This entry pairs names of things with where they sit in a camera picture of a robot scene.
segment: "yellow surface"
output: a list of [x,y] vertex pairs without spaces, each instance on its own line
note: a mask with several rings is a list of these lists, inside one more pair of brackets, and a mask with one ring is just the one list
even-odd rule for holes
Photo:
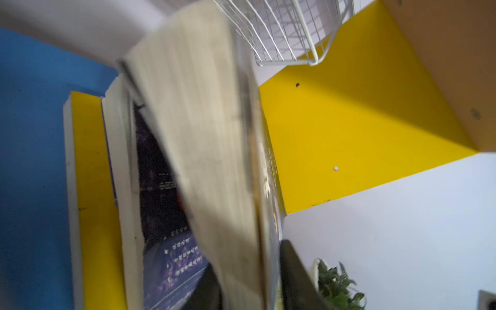
[[288,213],[477,152],[380,1],[260,92]]
[[85,309],[126,309],[119,212],[100,98],[71,94]]

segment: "white ceiling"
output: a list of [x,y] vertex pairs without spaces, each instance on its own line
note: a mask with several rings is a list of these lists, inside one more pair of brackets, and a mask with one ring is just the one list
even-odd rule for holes
[[[194,1],[0,0],[0,25],[114,66],[147,32]],[[355,12],[371,1],[354,0]],[[283,68],[254,66],[259,85]]]

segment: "wire rack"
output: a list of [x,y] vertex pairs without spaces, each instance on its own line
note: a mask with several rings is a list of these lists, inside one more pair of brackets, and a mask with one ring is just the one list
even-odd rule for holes
[[256,63],[316,65],[327,55],[352,0],[215,0],[253,50]]

